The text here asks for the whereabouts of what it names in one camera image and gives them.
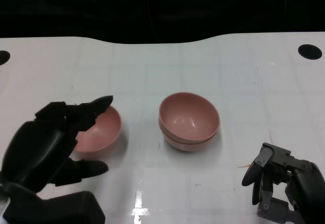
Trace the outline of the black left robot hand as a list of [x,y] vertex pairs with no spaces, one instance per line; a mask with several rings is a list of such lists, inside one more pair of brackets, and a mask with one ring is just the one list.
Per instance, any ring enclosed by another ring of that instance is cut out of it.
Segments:
[[70,155],[77,134],[94,126],[112,101],[113,96],[107,95],[79,105],[50,102],[15,133],[3,158],[1,184],[16,184],[38,193],[49,183],[68,185],[106,173],[106,163],[74,161]]

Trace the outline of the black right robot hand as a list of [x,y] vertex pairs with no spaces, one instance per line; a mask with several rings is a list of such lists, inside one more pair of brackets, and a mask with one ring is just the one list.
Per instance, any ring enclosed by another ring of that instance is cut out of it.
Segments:
[[324,223],[324,178],[315,163],[263,143],[242,185],[253,185],[257,215],[275,223]]

